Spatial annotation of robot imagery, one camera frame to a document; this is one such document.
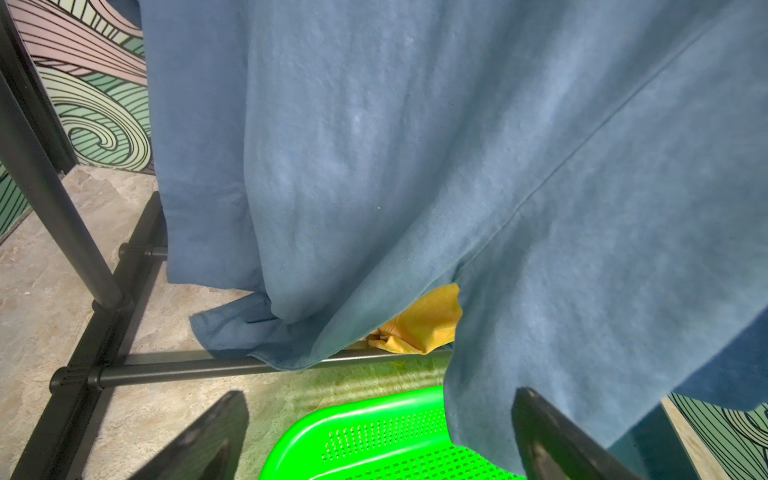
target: green plastic basket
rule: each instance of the green plastic basket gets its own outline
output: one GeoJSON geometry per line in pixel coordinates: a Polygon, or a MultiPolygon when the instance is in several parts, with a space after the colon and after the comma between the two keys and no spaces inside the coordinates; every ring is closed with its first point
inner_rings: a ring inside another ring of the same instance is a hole
{"type": "Polygon", "coordinates": [[[278,441],[261,480],[521,478],[448,437],[442,387],[314,412],[278,441]]]}

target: blue towel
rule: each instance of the blue towel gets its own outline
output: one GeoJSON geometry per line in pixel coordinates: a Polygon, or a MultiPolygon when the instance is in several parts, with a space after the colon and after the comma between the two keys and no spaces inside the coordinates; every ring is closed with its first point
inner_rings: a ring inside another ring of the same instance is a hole
{"type": "Polygon", "coordinates": [[[726,409],[750,412],[768,402],[768,310],[674,391],[726,409]]]}
{"type": "Polygon", "coordinates": [[[610,445],[768,304],[768,4],[141,3],[168,278],[301,369],[456,282],[453,441],[610,445]]]}

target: yellow cloth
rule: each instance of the yellow cloth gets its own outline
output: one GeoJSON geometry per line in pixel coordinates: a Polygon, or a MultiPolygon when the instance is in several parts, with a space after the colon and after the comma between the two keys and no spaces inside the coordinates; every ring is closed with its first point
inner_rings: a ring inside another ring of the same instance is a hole
{"type": "Polygon", "coordinates": [[[458,285],[441,286],[371,333],[368,344],[392,353],[426,355],[454,340],[462,313],[458,285]]]}

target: wall mural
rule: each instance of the wall mural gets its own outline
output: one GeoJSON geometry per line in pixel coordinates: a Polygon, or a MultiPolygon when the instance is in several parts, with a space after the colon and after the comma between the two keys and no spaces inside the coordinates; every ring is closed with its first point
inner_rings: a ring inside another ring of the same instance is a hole
{"type": "Polygon", "coordinates": [[[671,394],[670,399],[733,480],[768,480],[768,403],[751,412],[671,394]]]}
{"type": "Polygon", "coordinates": [[[0,164],[0,243],[27,213],[29,203],[0,164]]]}
{"type": "Polygon", "coordinates": [[[141,30],[106,0],[7,0],[78,159],[152,173],[141,30]]]}

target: black metal rack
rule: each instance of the black metal rack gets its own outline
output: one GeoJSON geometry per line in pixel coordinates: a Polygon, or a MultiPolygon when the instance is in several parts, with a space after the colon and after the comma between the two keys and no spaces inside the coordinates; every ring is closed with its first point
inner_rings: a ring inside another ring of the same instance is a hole
{"type": "MultiPolygon", "coordinates": [[[[0,158],[94,297],[93,316],[67,365],[51,378],[51,398],[12,479],[74,480],[81,477],[114,387],[275,370],[256,359],[124,364],[167,257],[160,196],[155,192],[147,202],[111,272],[57,175],[56,170],[65,172],[77,163],[74,151],[4,2],[0,9],[0,158]]],[[[348,350],[317,366],[403,357],[374,349],[348,350]]]]}

